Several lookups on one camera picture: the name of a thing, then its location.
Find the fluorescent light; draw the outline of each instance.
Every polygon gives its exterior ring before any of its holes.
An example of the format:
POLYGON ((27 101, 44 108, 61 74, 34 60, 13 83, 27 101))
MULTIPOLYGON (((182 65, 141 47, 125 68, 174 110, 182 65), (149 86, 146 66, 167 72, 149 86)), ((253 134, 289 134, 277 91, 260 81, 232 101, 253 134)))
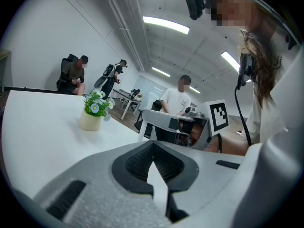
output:
POLYGON ((195 88, 193 88, 193 87, 191 87, 191 86, 190 86, 190 89, 191 89, 191 90, 194 90, 196 93, 199 93, 199 94, 200 94, 200 91, 198 91, 197 89, 195 89, 195 88))
POLYGON ((155 70, 156 72, 159 72, 159 73, 161 73, 161 74, 166 75, 167 77, 170 77, 170 74, 167 74, 167 73, 165 73, 165 72, 162 72, 161 70, 159 70, 159 69, 157 69, 157 68, 152 67, 152 69, 155 70))
POLYGON ((184 34, 188 34, 189 29, 190 29, 189 27, 186 27, 186 26, 183 26, 183 25, 180 25, 178 23, 174 23, 172 21, 168 21, 168 20, 165 20, 165 19, 159 19, 159 18, 153 18, 153 17, 147 17, 147 16, 143 16, 142 18, 143 18, 143 21, 145 23, 154 24, 154 25, 161 25, 161 26, 164 26, 164 27, 167 27, 167 28, 177 30, 177 31, 182 32, 184 34))
POLYGON ((231 66, 233 66, 233 68, 238 72, 239 69, 238 62, 227 51, 222 53, 222 57, 225 58, 226 61, 229 62, 231 66))

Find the potted plant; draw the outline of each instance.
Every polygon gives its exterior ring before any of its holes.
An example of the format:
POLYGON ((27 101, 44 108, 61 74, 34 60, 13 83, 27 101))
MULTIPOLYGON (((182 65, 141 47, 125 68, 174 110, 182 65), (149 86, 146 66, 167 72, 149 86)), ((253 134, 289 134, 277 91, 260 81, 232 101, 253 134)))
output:
POLYGON ((80 127, 87 131, 98 131, 101 126, 101 121, 109 121, 109 109, 113 109, 114 100, 103 100, 105 93, 97 89, 85 96, 85 107, 80 117, 80 127))

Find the flower pot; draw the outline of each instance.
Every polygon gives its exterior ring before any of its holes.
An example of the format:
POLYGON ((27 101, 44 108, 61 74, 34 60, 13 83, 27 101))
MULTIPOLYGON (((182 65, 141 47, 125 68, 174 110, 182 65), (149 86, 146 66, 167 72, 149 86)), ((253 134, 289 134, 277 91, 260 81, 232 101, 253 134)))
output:
POLYGON ((98 131, 101 126, 102 120, 103 120, 102 116, 89 115, 83 109, 81 116, 80 116, 79 125, 82 129, 87 130, 87 131, 98 131))

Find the black office chair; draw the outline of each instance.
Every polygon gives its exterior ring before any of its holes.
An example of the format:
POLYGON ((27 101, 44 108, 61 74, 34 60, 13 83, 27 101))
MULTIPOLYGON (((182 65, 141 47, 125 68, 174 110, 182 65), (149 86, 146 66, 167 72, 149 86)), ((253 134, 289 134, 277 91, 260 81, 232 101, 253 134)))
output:
MULTIPOLYGON (((152 105, 152 110, 159 112, 159 111, 161 110, 161 108, 162 108, 161 105, 162 105, 162 104, 161 104, 161 102, 160 102, 159 100, 154 101, 154 102, 153 102, 153 105, 152 105)), ((138 131, 140 131, 140 129, 141 129, 141 127, 142 127, 142 123, 143 123, 142 120, 139 121, 139 119, 141 118, 141 116, 142 116, 142 111, 140 112, 140 114, 139 114, 139 116, 138 116, 138 118, 137 118, 136 123, 134 123, 134 127, 136 127, 136 129, 137 129, 138 131)), ((147 128, 146 128, 146 131, 145 131, 145 133, 144 133, 144 136, 150 138, 151 133, 152 133, 152 127, 153 127, 152 124, 150 124, 150 123, 147 124, 147 128)))
MULTIPOLYGON (((67 63, 69 62, 77 62, 78 61, 78 57, 74 56, 73 54, 70 54, 67 58, 63 58, 61 60, 61 70, 60 70, 60 73, 62 71, 62 69, 67 65, 67 63)), ((70 95, 71 93, 69 93, 65 88, 64 88, 64 85, 65 85, 66 81, 61 79, 59 77, 57 83, 56 83, 56 86, 57 86, 57 91, 62 93, 62 94, 67 94, 67 95, 70 95)))

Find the man in white t-shirt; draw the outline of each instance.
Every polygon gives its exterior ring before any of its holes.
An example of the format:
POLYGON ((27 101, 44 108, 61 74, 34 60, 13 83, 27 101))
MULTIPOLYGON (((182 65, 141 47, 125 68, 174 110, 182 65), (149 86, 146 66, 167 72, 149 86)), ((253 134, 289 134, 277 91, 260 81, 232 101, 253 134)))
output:
POLYGON ((160 98, 162 109, 161 112, 166 112, 176 115, 184 115, 185 110, 191 104, 190 97, 186 94, 191 83, 191 78, 188 75, 183 75, 177 84, 177 89, 167 89, 160 98))

